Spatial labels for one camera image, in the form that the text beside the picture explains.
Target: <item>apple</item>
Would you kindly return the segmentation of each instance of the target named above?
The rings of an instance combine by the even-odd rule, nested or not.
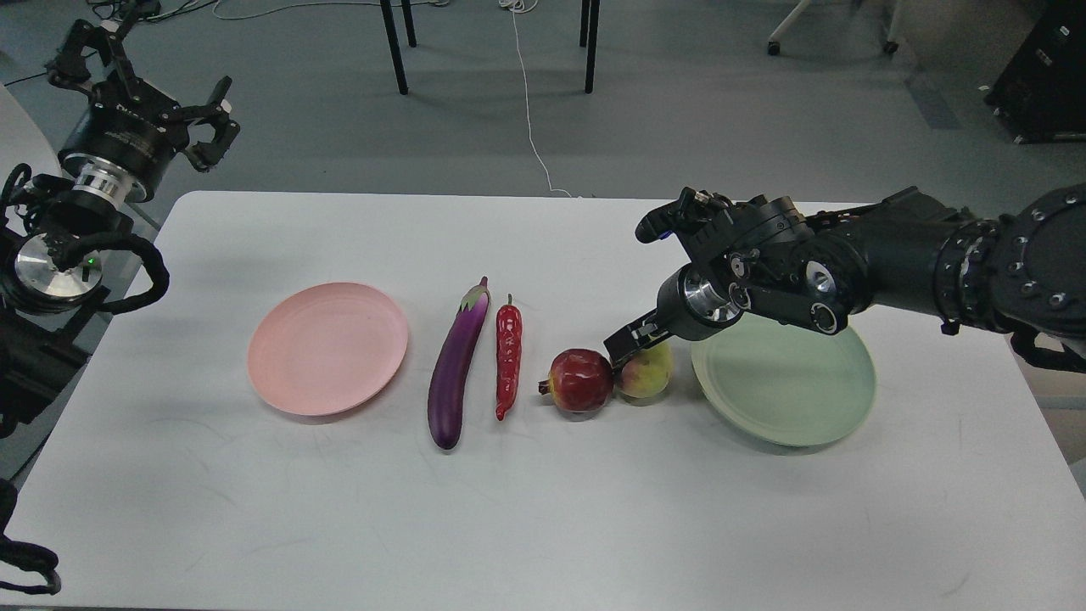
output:
[[[671,345],[661,342],[647,351],[642,351],[622,366],[615,386],[619,393],[631,399],[648,399],[668,387],[675,362],[671,356]]]

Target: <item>purple eggplant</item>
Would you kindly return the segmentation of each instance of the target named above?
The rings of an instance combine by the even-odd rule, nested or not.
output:
[[[430,420],[430,436],[443,450],[453,449],[460,441],[464,384],[489,307],[490,290],[487,289],[487,276],[483,276],[460,300],[453,328],[449,330],[438,365],[433,368],[426,411]]]

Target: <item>cable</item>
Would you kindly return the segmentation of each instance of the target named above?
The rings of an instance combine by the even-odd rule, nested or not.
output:
[[[140,21],[143,21],[143,22],[147,22],[147,23],[162,23],[162,22],[164,22],[164,21],[166,21],[166,20],[168,20],[171,17],[176,17],[176,16],[180,16],[180,15],[187,15],[189,13],[193,13],[195,11],[199,11],[200,9],[206,9],[207,7],[211,7],[212,4],[215,3],[215,0],[207,0],[203,4],[199,4],[197,7],[193,7],[193,4],[197,3],[197,1],[198,0],[186,0],[186,2],[184,4],[181,4],[180,7],[178,7],[177,9],[174,9],[173,11],[171,11],[168,13],[160,13],[157,15],[148,15],[148,16],[143,17]]]
[[[12,86],[12,85],[14,85],[16,82],[22,82],[24,80],[29,80],[31,78],[38,78],[39,76],[45,76],[47,74],[49,74],[49,73],[48,72],[39,72],[38,74],[31,74],[30,76],[24,76],[23,78],[16,78],[15,80],[9,80],[8,82],[4,82],[3,86],[4,87],[10,87],[10,86]]]
[[[540,0],[532,2],[531,7],[525,7],[525,0],[497,0],[497,5],[508,10],[510,13],[522,15],[538,7]]]
[[[97,54],[98,54],[98,51],[91,51],[91,52],[87,53],[86,55],[84,55],[83,59],[87,60],[87,59],[93,58]],[[31,74],[30,76],[24,76],[23,78],[16,78],[15,80],[9,80],[8,82],[4,82],[3,86],[8,87],[9,85],[14,85],[16,82],[22,82],[24,80],[29,80],[31,78],[38,78],[38,77],[45,76],[47,74],[49,74],[49,71],[39,72],[38,74]]]
[[[535,153],[535,158],[539,160],[540,165],[543,166],[543,173],[546,174],[547,190],[550,190],[551,192],[564,192],[568,196],[573,196],[573,193],[567,191],[566,189],[556,189],[554,188],[554,184],[551,183],[551,170],[547,169],[546,164],[543,163],[543,157],[540,156],[540,151],[535,149],[535,140],[532,139],[532,109],[531,105],[528,103],[528,69],[525,67],[525,58],[523,55],[520,54],[520,31],[517,29],[517,13],[520,14],[527,13],[528,11],[534,9],[535,4],[532,4],[531,8],[523,10],[515,10],[513,8],[504,5],[502,7],[503,9],[508,8],[509,13],[513,14],[513,34],[516,36],[517,39],[517,59],[520,60],[520,73],[525,76],[525,118],[528,119],[528,142],[532,145],[532,152]]]
[[[121,2],[118,2],[117,0],[86,0],[86,2],[87,5],[90,7],[90,10],[93,11],[94,16],[97,16],[102,21],[112,20],[113,15],[117,14],[117,9],[121,8]],[[102,13],[98,12],[103,8],[109,8],[110,14],[103,15]]]
[[[272,9],[269,11],[264,11],[263,13],[253,13],[251,15],[238,15],[229,16],[222,15],[218,12],[218,8],[226,0],[213,0],[215,7],[211,10],[212,14],[223,21],[241,21],[241,20],[252,20],[256,17],[263,17],[264,15],[270,15],[272,13],[278,13],[279,11],[286,11],[287,9],[299,9],[302,7],[380,7],[380,2],[346,2],[346,1],[330,1],[330,2],[300,2],[296,4],[287,4],[286,7],[279,7],[277,9]],[[452,0],[427,0],[425,2],[412,2],[412,7],[419,7],[422,4],[429,4],[430,7],[447,7]]]

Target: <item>red chili pepper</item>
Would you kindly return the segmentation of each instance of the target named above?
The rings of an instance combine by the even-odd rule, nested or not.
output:
[[[517,400],[521,330],[520,310],[509,294],[509,302],[497,310],[497,410],[494,412],[497,420],[505,420]]]

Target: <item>gray floor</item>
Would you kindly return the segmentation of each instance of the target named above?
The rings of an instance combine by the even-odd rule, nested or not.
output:
[[[220,12],[288,1],[228,1]],[[734,198],[866,202],[917,184],[995,215],[1086,180],[1086,143],[1014,145],[982,101],[978,87],[995,81],[1032,27],[1023,3],[910,5],[894,56],[881,52],[888,7],[868,0],[815,4],[771,58],[766,38],[786,1],[603,2],[596,89],[586,96],[580,2],[540,0],[517,17],[539,152],[556,187],[586,198],[673,198],[691,184]],[[3,81],[39,72],[77,17],[94,18],[81,2],[0,1]],[[415,17],[406,97],[374,7],[249,21],[209,9],[137,26],[126,48],[140,75],[197,103],[229,74],[242,125],[212,173],[182,158],[171,166],[146,205],[154,221],[195,189],[547,194],[527,138],[509,13],[492,0],[452,0],[416,7]],[[9,89],[54,145],[84,109],[79,94],[43,78]],[[380,219],[358,229],[380,230]]]

